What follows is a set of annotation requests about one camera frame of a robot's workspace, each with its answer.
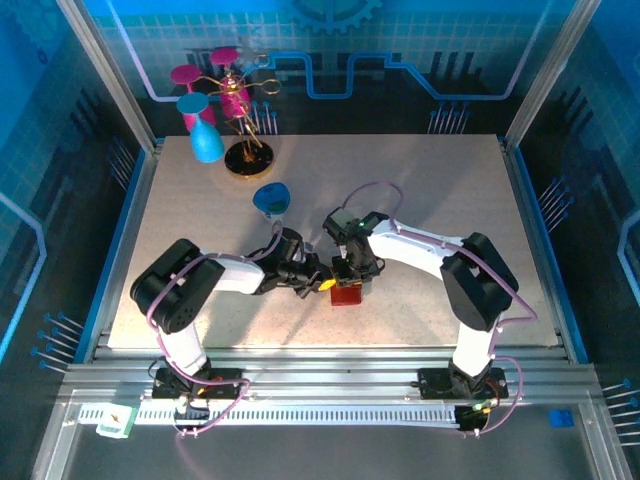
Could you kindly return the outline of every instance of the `blue clip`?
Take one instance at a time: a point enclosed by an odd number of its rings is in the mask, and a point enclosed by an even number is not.
[[[568,428],[575,426],[571,410],[551,410],[549,412],[549,423],[552,428]]]

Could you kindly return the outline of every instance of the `work surface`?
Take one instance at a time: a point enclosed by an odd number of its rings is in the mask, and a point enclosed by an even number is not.
[[[270,226],[252,204],[262,185],[281,181],[291,192],[285,225],[311,242],[329,263],[334,253],[322,222],[363,183],[391,180],[406,192],[398,220],[432,233],[486,234],[538,312],[533,325],[505,328],[501,344],[555,345],[556,335],[534,267],[498,141],[491,135],[331,135],[265,139],[273,171],[241,181],[223,162],[202,164],[188,137],[166,139],[112,325],[112,348],[157,348],[129,289],[135,278],[178,238],[210,252],[244,253],[265,246]],[[237,141],[225,138],[227,146]],[[397,193],[362,192],[352,211],[390,213]],[[196,318],[207,347],[235,345],[451,345],[458,320],[443,284],[415,268],[387,262],[365,286],[363,303],[331,307],[328,292],[305,300],[278,289],[263,296],[214,293]],[[511,313],[520,313],[512,307]]]

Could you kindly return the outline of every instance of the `black round base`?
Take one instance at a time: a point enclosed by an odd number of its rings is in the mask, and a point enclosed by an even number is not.
[[[253,142],[238,142],[227,150],[224,164],[233,175],[245,179],[260,178],[266,175],[273,165],[273,150],[264,142],[258,147]],[[253,158],[245,158],[244,147],[247,147]]]

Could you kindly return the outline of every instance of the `glass panel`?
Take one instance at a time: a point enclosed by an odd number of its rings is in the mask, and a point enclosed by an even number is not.
[[[2,2],[0,58],[0,464],[29,478],[139,146],[55,2]]]
[[[234,65],[245,72],[257,55],[271,57],[249,78],[282,82],[268,97],[279,133],[504,134],[573,1],[86,5],[158,136],[186,133],[175,109],[186,89],[173,68],[219,77],[209,55],[221,46],[239,50]],[[206,81],[194,88],[215,91]]]
[[[638,32],[636,2],[603,2],[521,145],[605,384],[640,372]]]

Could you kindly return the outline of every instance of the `pink cup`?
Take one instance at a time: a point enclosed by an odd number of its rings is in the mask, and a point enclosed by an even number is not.
[[[202,72],[195,65],[180,65],[179,67],[171,70],[171,81],[176,85],[184,85],[187,87],[187,93],[193,93],[193,83],[202,76]],[[193,125],[196,123],[194,115],[182,115],[184,124],[187,127],[187,131],[191,132]],[[216,116],[213,113],[211,105],[208,105],[206,109],[200,114],[200,118],[205,122],[215,126]]]

